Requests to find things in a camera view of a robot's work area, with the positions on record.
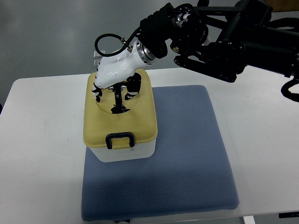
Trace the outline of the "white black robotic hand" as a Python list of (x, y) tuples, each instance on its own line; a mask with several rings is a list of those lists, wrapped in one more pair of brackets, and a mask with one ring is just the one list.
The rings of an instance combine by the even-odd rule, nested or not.
[(98, 65), (98, 71), (93, 83), (92, 93), (96, 101), (100, 102), (102, 89), (109, 88), (116, 83), (127, 82), (126, 100), (132, 99), (140, 91), (139, 84), (132, 76), (137, 69), (145, 69), (155, 62), (156, 57), (140, 41), (133, 43), (131, 51), (123, 52), (111, 56), (103, 57)]

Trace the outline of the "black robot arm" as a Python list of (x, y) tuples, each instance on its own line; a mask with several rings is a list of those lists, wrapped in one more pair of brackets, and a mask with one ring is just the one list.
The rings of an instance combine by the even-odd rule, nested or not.
[(100, 99), (102, 89), (120, 94), (126, 85), (132, 98), (139, 87), (135, 71), (165, 57), (170, 48), (178, 66), (228, 83), (248, 65), (282, 74), (289, 78), (282, 95), (298, 101), (290, 88), (299, 83), (299, 20), (272, 20), (272, 11), (264, 0), (241, 0), (234, 7), (211, 7), (207, 0), (196, 6), (168, 3), (141, 20), (127, 40), (121, 38), (121, 49), (100, 52), (93, 93)]

